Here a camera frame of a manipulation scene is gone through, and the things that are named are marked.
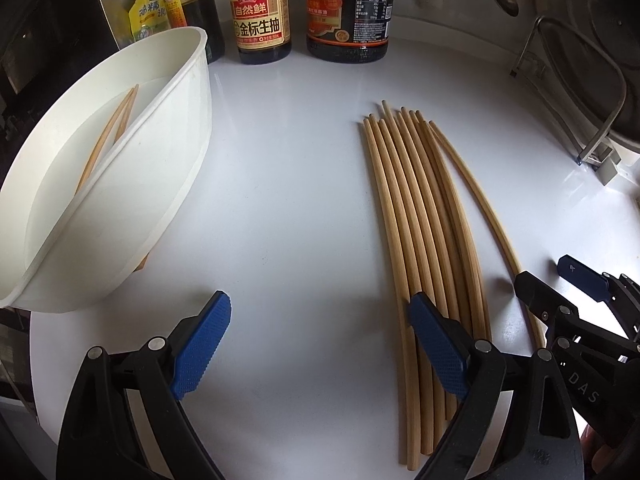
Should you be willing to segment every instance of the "yellow packaging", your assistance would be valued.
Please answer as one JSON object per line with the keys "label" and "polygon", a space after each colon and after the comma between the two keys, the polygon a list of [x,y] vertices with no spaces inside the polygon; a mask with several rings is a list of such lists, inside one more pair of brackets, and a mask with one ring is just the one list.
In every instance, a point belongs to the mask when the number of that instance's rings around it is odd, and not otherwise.
{"label": "yellow packaging", "polygon": [[136,0],[129,11],[135,41],[170,28],[164,0]]}

